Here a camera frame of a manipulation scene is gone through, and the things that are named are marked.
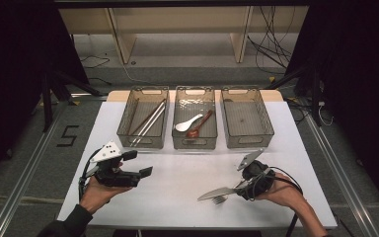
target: wooden spoon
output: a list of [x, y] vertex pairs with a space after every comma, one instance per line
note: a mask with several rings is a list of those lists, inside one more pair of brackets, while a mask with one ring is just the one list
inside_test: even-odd
[[202, 121], [199, 123], [199, 125], [197, 125], [193, 129], [190, 129], [189, 131], [187, 131], [187, 137], [189, 137], [189, 138], [197, 138], [197, 137], [199, 137], [199, 129], [208, 120], [208, 118], [210, 118], [210, 116], [212, 114], [213, 114], [213, 111], [209, 110], [207, 112], [207, 114], [205, 115], [205, 117], [202, 119]]

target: white tabletop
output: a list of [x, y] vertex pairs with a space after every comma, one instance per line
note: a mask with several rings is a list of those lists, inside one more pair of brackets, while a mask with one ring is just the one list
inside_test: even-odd
[[[291, 112], [285, 102], [265, 102], [275, 135], [258, 160], [278, 167], [300, 184], [306, 200], [315, 208], [322, 224], [337, 227], [328, 202], [310, 163]], [[89, 137], [81, 162], [57, 217], [64, 220], [78, 203], [78, 180], [92, 153], [110, 140], [121, 149], [116, 135], [125, 102], [104, 102]], [[232, 187], [241, 178], [236, 167], [255, 149], [228, 149], [219, 102], [216, 102], [218, 137], [210, 151], [175, 150], [172, 142], [173, 103], [169, 110], [165, 146], [140, 151], [124, 162], [124, 171], [153, 166], [150, 177], [138, 187], [114, 197], [96, 214], [90, 225], [136, 229], [261, 229], [286, 228], [294, 212], [267, 200], [248, 201], [236, 195], [221, 203], [198, 201], [206, 192]]]

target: transparent plastic bin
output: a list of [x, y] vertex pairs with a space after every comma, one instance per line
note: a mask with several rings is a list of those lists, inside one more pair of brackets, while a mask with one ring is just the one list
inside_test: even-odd
[[[187, 132], [199, 125], [203, 117], [212, 110], [212, 115], [199, 129], [199, 137], [187, 137]], [[192, 123], [187, 131], [177, 131], [175, 125], [198, 114], [202, 118]], [[213, 87], [177, 87], [172, 137], [175, 149], [215, 149], [217, 141], [217, 119]]]
[[220, 102], [228, 148], [269, 146], [274, 131], [260, 88], [225, 86]]
[[168, 87], [133, 87], [116, 133], [122, 146], [162, 149], [169, 103]]

